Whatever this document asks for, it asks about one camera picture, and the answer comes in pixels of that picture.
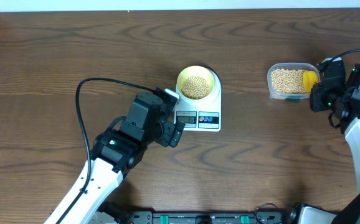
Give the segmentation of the yellow plastic measuring scoop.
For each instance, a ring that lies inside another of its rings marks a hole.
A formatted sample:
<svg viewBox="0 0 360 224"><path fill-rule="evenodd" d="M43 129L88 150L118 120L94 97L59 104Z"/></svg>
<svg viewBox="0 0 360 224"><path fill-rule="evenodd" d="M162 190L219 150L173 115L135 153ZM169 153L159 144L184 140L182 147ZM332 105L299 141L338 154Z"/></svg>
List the yellow plastic measuring scoop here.
<svg viewBox="0 0 360 224"><path fill-rule="evenodd" d="M311 92L311 89L314 84L319 83L318 76L314 71L304 71L303 72L303 86L307 93Z"/></svg>

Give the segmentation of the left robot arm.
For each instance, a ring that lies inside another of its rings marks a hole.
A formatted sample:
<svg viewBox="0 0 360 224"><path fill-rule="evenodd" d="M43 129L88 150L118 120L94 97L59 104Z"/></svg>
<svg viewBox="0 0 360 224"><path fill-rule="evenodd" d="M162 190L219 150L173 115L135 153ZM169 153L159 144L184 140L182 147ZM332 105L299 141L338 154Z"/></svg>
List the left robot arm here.
<svg viewBox="0 0 360 224"><path fill-rule="evenodd" d="M178 100L169 89L138 93L127 116L114 119L96 137L81 174L46 222L88 223L152 142L176 147L185 124L168 118Z"/></svg>

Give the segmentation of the white digital kitchen scale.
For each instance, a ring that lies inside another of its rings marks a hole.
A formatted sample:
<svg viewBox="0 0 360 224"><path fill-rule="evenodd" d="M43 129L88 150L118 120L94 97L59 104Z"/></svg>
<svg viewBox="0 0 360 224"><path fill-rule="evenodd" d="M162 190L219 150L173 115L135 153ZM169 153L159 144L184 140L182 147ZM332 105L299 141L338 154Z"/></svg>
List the white digital kitchen scale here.
<svg viewBox="0 0 360 224"><path fill-rule="evenodd" d="M209 70L214 76L215 83L213 91L207 97L191 100L182 96L176 87L176 93L180 98L174 108L174 122L184 122L186 131L218 132L221 129L222 85L216 73Z"/></svg>

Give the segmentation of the soybeans in yellow bowl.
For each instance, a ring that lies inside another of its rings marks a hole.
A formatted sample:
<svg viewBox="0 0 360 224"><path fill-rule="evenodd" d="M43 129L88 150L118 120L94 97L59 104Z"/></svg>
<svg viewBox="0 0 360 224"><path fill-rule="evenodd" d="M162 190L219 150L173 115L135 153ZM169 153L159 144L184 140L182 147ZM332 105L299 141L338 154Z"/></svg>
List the soybeans in yellow bowl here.
<svg viewBox="0 0 360 224"><path fill-rule="evenodd" d="M211 91L208 81L203 77L188 77L181 88L181 93L189 99L200 100L205 98Z"/></svg>

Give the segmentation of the pale yellow plastic bowl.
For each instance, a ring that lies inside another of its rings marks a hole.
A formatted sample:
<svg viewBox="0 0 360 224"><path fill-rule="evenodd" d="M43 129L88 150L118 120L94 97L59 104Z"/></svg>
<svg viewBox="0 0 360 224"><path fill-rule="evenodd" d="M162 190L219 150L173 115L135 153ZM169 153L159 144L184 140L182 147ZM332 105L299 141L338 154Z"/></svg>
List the pale yellow plastic bowl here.
<svg viewBox="0 0 360 224"><path fill-rule="evenodd" d="M209 85L210 85L210 88L211 88L210 93L213 91L215 81L214 81L214 76L213 76L212 72L208 68L195 65L195 66L190 66L190 67L185 68L179 74L176 86L177 86L177 89L179 90L180 94L182 94L181 93L181 88L183 86L184 81L188 77L191 77L191 76L197 76L197 77L205 78L208 81Z"/></svg>

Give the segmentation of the clear plastic container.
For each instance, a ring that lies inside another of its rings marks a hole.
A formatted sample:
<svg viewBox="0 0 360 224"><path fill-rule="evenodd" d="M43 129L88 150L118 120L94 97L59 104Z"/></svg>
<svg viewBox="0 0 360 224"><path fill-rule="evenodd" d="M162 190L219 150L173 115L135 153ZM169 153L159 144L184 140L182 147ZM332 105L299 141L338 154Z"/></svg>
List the clear plastic container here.
<svg viewBox="0 0 360 224"><path fill-rule="evenodd" d="M293 99L293 100L300 100L310 97L310 93L305 94L287 94L287 93L279 93L274 90L271 80L271 72L276 69L287 69L287 70L304 70L304 71L314 71L318 76L318 80L320 81L320 75L317 68L308 63L278 63L273 65L268 73L267 73L267 81L268 81L268 89L270 92L270 97L278 100L285 100L285 99Z"/></svg>

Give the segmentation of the pile of soybeans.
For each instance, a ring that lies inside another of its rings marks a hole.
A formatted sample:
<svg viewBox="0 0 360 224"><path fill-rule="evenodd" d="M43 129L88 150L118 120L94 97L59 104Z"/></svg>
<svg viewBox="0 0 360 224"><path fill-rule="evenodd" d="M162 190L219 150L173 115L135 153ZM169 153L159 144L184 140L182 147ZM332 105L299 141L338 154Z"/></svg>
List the pile of soybeans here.
<svg viewBox="0 0 360 224"><path fill-rule="evenodd" d="M276 69L271 72L272 85L275 91L287 94L305 94L303 86L304 70Z"/></svg>

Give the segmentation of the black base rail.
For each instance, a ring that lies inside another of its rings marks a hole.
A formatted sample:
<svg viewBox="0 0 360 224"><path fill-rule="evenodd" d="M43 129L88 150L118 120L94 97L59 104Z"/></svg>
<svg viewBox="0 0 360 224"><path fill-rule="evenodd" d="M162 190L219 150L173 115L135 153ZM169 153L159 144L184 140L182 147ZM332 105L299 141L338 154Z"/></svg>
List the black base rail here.
<svg viewBox="0 0 360 224"><path fill-rule="evenodd" d="M297 212L287 213L272 203L249 212L157 212L154 210L122 210L105 202L90 223L95 224L287 224L294 223Z"/></svg>

